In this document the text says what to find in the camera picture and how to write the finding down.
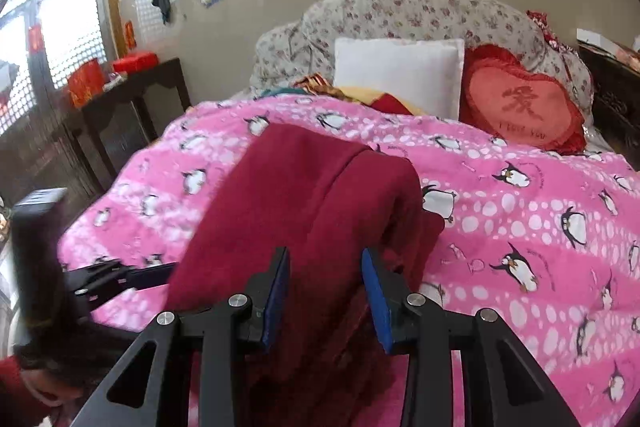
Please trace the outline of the person left hand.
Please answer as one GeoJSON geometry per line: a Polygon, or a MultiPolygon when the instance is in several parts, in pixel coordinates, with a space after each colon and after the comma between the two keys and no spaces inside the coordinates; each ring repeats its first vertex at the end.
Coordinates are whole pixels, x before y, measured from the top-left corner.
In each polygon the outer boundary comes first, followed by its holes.
{"type": "Polygon", "coordinates": [[[88,388],[86,386],[74,386],[68,381],[63,381],[47,369],[18,368],[18,382],[21,384],[20,396],[16,401],[36,407],[58,407],[66,403],[83,398],[88,388]]]}

